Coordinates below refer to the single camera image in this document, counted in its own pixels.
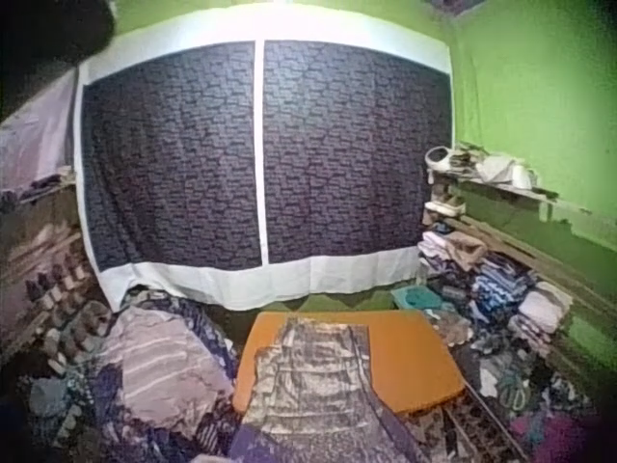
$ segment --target shoe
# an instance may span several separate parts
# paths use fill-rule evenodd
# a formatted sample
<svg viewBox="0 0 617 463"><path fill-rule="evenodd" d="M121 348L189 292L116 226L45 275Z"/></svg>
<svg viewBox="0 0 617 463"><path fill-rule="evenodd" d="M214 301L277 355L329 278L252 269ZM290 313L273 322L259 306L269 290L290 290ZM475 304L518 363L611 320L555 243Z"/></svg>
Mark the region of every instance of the shoe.
<svg viewBox="0 0 617 463"><path fill-rule="evenodd" d="M428 210L445 217L458 217L465 214L465 200L460 196L451 196L441 200L430 201L424 205Z"/></svg>

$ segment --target white cloth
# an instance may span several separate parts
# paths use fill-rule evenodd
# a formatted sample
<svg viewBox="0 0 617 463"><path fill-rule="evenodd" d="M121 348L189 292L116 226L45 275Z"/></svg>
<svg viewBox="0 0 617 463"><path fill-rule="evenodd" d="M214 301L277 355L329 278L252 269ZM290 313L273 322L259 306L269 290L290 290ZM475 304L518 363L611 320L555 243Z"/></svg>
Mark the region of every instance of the white cloth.
<svg viewBox="0 0 617 463"><path fill-rule="evenodd" d="M572 297L547 282L539 282L529 291L519 306L526 315L546 333L557 331L559 323L572 305Z"/></svg>

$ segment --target patterned cloth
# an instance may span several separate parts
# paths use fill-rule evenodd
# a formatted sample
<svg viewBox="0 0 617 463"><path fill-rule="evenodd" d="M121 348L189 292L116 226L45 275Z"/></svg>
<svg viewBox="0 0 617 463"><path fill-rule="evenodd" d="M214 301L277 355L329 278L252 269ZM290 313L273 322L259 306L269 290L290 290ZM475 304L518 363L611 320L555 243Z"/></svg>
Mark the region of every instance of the patterned cloth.
<svg viewBox="0 0 617 463"><path fill-rule="evenodd" d="M542 331L533 320L518 313L510 318L508 328L517 338L526 340L529 347L540 357L546 359L549 356L550 336Z"/></svg>
<svg viewBox="0 0 617 463"><path fill-rule="evenodd" d="M123 307L135 306L180 315L188 328L203 342L212 355L219 359L228 378L235 382L238 374L238 354L225 334L205 314L207 306L191 299L173 297L157 289L129 291Z"/></svg>
<svg viewBox="0 0 617 463"><path fill-rule="evenodd" d="M419 448L370 385L368 331L291 318L256 358L238 462L416 462Z"/></svg>

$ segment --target wooden shelf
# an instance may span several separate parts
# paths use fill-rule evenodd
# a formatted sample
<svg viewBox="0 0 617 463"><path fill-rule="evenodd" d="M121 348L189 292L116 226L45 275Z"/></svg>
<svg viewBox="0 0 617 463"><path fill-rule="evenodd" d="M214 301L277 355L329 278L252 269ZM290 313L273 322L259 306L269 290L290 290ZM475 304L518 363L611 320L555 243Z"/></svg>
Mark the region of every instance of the wooden shelf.
<svg viewBox="0 0 617 463"><path fill-rule="evenodd" d="M507 193L522 196L525 198L529 198L530 200L537 201L540 203L550 204L560 209L571 210L572 212L576 212L579 214L584 214L587 216L594 216L595 219L600 220L602 222L607 223L610 226L617 226L617 219L604 217L599 214L593 213L591 210L577 204L569 203L567 201L560 200L556 198L556 193L546 192L542 193L542 190L522 190L521 188L515 188L509 183L486 183L479 178L475 177L465 177L460 176L454 173L443 173L437 171L431 171L435 177L445 177L456 180L459 183L473 183L475 185L481 185L487 188L492 188L499 191L505 191Z"/></svg>

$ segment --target pink clothing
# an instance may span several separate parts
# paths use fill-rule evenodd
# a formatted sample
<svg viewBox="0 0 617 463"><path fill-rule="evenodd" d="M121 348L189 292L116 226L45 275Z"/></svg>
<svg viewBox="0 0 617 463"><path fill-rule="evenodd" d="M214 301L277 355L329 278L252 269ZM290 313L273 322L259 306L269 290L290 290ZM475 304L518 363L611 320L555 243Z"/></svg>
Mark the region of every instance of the pink clothing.
<svg viewBox="0 0 617 463"><path fill-rule="evenodd" d="M121 401L134 418L187 439L216 399L233 393L217 359L169 313L136 307L121 313L100 360L121 364Z"/></svg>

